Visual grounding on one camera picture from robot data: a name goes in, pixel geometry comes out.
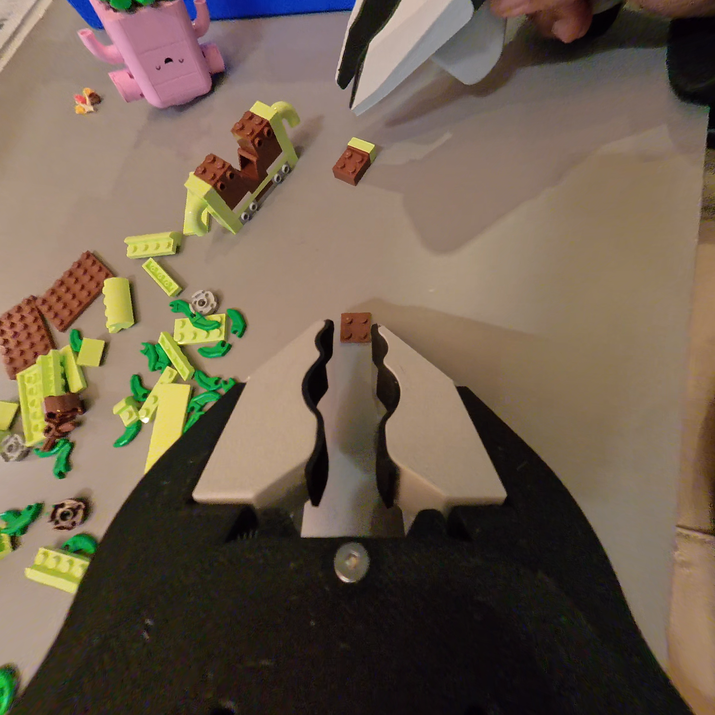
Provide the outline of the brown brick with lime slope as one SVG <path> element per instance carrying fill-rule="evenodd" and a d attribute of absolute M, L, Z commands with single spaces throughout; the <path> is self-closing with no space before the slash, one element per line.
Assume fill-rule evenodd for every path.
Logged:
<path fill-rule="evenodd" d="M 357 137 L 351 138 L 347 147 L 333 166 L 336 179 L 356 186 L 377 156 L 375 144 Z"/>

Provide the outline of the large brown studded plate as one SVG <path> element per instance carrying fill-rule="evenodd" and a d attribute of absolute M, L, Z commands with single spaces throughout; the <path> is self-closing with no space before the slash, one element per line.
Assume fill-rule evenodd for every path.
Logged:
<path fill-rule="evenodd" d="M 55 347 L 34 295 L 1 314 L 1 363 L 10 380 Z"/>
<path fill-rule="evenodd" d="M 35 298 L 38 310 L 64 333 L 102 293 L 114 273 L 93 252 L 85 251 L 45 293 Z"/>

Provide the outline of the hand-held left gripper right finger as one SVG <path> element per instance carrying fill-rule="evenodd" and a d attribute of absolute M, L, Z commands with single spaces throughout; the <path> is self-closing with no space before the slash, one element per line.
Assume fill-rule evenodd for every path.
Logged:
<path fill-rule="evenodd" d="M 376 442 L 384 504 L 401 511 L 501 505 L 505 488 L 455 383 L 386 327 L 371 333 L 385 408 Z"/>

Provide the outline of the brown stem cluster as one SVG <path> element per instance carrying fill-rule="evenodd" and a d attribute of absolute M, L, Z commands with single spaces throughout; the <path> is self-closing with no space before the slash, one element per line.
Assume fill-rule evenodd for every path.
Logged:
<path fill-rule="evenodd" d="M 47 396 L 44 399 L 46 444 L 53 445 L 58 439 L 66 437 L 76 428 L 77 418 L 84 414 L 84 403 L 76 393 Z"/>

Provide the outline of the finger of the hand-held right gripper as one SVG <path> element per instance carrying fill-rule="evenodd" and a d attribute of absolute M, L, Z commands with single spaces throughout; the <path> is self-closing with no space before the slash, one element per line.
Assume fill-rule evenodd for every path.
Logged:
<path fill-rule="evenodd" d="M 344 35 L 335 80 L 346 89 L 359 73 L 371 40 L 390 20 L 399 1 L 356 1 Z"/>
<path fill-rule="evenodd" d="M 400 1 L 371 40 L 353 81 L 350 108 L 362 114 L 386 97 L 460 31 L 476 10 L 474 1 Z"/>

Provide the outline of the person's right forearm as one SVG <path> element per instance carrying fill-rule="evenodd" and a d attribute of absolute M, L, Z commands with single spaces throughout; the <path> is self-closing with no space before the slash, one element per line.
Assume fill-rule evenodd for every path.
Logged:
<path fill-rule="evenodd" d="M 707 144 L 714 147 L 714 17 L 673 19 L 666 47 L 668 81 L 683 102 L 709 108 Z"/>

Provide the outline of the lime and brown brick assembly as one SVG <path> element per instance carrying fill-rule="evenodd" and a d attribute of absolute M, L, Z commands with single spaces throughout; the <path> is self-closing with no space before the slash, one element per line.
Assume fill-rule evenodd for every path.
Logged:
<path fill-rule="evenodd" d="M 238 144 L 236 165 L 208 154 L 185 182 L 183 233 L 206 235 L 211 219 L 232 234 L 248 223 L 264 195 L 295 168 L 298 156 L 284 123 L 299 122 L 288 102 L 255 102 L 231 130 Z"/>

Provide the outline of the scattered lime green bricks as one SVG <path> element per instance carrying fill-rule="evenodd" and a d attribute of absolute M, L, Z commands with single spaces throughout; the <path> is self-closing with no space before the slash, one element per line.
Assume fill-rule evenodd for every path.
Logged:
<path fill-rule="evenodd" d="M 113 414 L 124 426 L 122 434 L 113 442 L 114 448 L 130 444 L 144 425 L 155 422 L 146 471 L 204 415 L 207 405 L 217 401 L 235 384 L 234 380 L 212 377 L 194 368 L 183 348 L 191 344 L 199 345 L 198 352 L 204 358 L 220 358 L 232 347 L 226 340 L 227 326 L 236 337 L 242 337 L 246 330 L 245 318 L 236 309 L 202 316 L 192 311 L 190 300 L 179 298 L 182 287 L 156 261 L 156 257 L 173 254 L 181 239 L 180 232 L 163 232 L 127 237 L 125 240 L 127 256 L 146 258 L 143 270 L 172 298 L 169 308 L 180 316 L 174 322 L 172 334 L 161 332 L 156 342 L 142 344 L 140 352 L 147 358 L 149 371 L 160 372 L 155 385 L 147 388 L 139 374 L 132 374 L 130 394 L 112 408 Z M 127 278 L 114 275 L 105 280 L 100 295 L 103 297 L 105 327 L 109 334 L 114 335 L 135 324 L 131 284 Z M 84 337 L 81 331 L 72 327 L 74 323 L 62 333 L 44 319 L 56 347 L 39 356 L 32 366 L 17 373 L 16 379 L 12 380 L 16 383 L 18 400 L 1 402 L 1 440 L 11 433 L 20 435 L 31 448 L 28 455 L 50 458 L 53 460 L 54 478 L 64 479 L 72 470 L 75 447 L 72 433 L 80 426 L 85 414 L 77 418 L 76 428 L 66 437 L 58 439 L 53 445 L 46 444 L 44 399 L 50 395 L 76 393 L 85 407 L 83 398 L 87 384 L 84 369 L 97 368 L 103 363 L 106 342 Z"/>

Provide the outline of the person's right hand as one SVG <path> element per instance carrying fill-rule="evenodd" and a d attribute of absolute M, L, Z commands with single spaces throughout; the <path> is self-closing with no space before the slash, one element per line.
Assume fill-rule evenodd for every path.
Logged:
<path fill-rule="evenodd" d="M 496 16 L 513 19 L 527 17 L 549 39 L 571 43 L 583 38 L 591 27 L 590 1 L 490 1 Z"/>

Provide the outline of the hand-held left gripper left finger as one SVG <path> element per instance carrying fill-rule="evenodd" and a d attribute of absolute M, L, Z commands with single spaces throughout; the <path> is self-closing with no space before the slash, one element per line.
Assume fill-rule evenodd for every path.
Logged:
<path fill-rule="evenodd" d="M 325 425 L 334 323 L 317 321 L 249 376 L 194 489 L 200 503 L 256 511 L 320 504 L 328 477 Z"/>

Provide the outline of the pink brick plant pot figure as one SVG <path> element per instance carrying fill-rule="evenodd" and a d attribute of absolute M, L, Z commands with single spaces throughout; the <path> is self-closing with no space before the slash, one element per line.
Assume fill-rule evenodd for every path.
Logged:
<path fill-rule="evenodd" d="M 78 32 L 96 58 L 120 69 L 109 77 L 126 102 L 146 99 L 164 109 L 207 94 L 212 75 L 225 64 L 214 43 L 200 39 L 210 27 L 206 1 L 195 1 L 191 20 L 183 1 L 91 1 L 111 39 L 102 44 L 91 29 Z"/>

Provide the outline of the small brown square plate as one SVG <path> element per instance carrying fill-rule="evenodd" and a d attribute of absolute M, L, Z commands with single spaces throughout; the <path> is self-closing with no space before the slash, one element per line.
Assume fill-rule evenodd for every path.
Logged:
<path fill-rule="evenodd" d="M 342 344 L 371 343 L 372 315 L 370 312 L 344 312 L 340 316 Z"/>

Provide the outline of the blue plastic bin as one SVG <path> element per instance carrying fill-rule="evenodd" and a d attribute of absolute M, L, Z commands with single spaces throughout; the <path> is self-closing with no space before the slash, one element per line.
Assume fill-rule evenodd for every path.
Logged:
<path fill-rule="evenodd" d="M 93 29 L 102 29 L 102 21 L 89 1 L 67 1 Z M 184 1 L 190 18 L 196 11 L 194 1 Z M 234 20 L 264 16 L 350 11 L 355 1 L 207 1 L 211 20 Z"/>

